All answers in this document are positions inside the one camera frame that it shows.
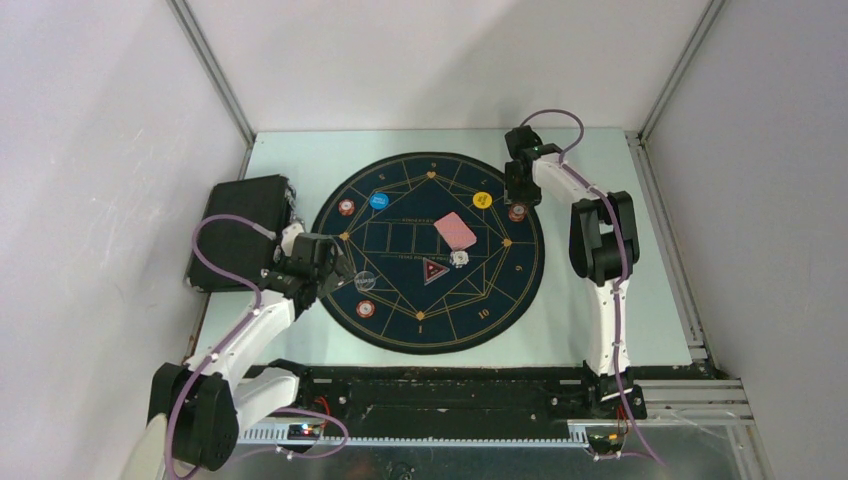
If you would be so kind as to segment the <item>red poker chip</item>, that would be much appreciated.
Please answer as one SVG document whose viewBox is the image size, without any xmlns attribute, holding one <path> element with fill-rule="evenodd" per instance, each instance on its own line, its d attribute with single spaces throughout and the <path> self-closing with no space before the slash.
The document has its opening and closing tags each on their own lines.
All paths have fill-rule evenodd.
<svg viewBox="0 0 848 480">
<path fill-rule="evenodd" d="M 512 222 L 522 222 L 527 216 L 527 207 L 525 205 L 515 203 L 511 204 L 508 209 L 508 218 Z"/>
<path fill-rule="evenodd" d="M 338 212 L 343 217 L 352 216 L 356 211 L 356 203 L 351 199 L 343 199 L 337 205 Z"/>
<path fill-rule="evenodd" d="M 356 314 L 360 318 L 370 318 L 375 313 L 375 305 L 370 300 L 362 300 L 356 306 Z"/>
</svg>

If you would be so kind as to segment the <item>yellow big blind button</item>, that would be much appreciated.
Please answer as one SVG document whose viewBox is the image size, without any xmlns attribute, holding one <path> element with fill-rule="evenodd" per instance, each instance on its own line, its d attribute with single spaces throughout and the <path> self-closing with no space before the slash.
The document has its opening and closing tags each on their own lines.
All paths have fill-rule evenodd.
<svg viewBox="0 0 848 480">
<path fill-rule="evenodd" d="M 493 197 L 488 192 L 478 191 L 472 197 L 472 204 L 477 209 L 486 210 L 493 204 Z"/>
</svg>

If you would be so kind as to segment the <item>blue small blind button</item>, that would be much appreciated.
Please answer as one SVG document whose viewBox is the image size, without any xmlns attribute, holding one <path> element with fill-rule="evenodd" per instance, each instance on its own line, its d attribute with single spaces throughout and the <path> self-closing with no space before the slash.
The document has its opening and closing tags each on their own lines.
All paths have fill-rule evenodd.
<svg viewBox="0 0 848 480">
<path fill-rule="evenodd" d="M 384 192 L 376 192 L 369 197 L 369 206 L 375 211 L 383 211 L 389 204 L 390 197 Z"/>
</svg>

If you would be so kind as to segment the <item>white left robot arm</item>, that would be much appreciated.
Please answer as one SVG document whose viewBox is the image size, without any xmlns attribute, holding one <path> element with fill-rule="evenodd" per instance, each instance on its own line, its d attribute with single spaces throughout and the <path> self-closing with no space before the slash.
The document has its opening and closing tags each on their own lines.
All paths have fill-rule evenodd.
<svg viewBox="0 0 848 480">
<path fill-rule="evenodd" d="M 258 281 L 212 263 L 201 251 L 200 232 L 221 221 L 251 227 L 281 251 L 279 261 Z M 247 287 L 253 300 L 242 317 L 207 352 L 181 364 L 165 363 L 154 374 L 148 419 L 163 421 L 163 466 L 179 479 L 216 471 L 231 457 L 237 438 L 271 413 L 304 416 L 316 403 L 315 388 L 285 367 L 267 367 L 245 376 L 271 340 L 291 327 L 317 300 L 351 281 L 355 270 L 331 235 L 309 233 L 299 223 L 273 232 L 244 217 L 213 215 L 192 236 L 196 259 L 214 273 Z"/>
</svg>

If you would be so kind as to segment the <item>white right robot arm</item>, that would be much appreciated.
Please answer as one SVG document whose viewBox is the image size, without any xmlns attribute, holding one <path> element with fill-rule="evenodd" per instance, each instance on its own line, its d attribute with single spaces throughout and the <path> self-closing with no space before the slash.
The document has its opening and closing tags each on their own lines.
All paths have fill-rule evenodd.
<svg viewBox="0 0 848 480">
<path fill-rule="evenodd" d="M 591 314 L 589 354 L 585 360 L 585 411 L 606 418 L 632 389 L 626 346 L 626 293 L 640 257 L 632 196 L 604 192 L 570 166 L 565 150 L 545 144 L 529 126 L 505 134 L 510 160 L 504 168 L 505 204 L 518 219 L 539 205 L 544 194 L 570 208 L 568 255 L 585 281 Z"/>
</svg>

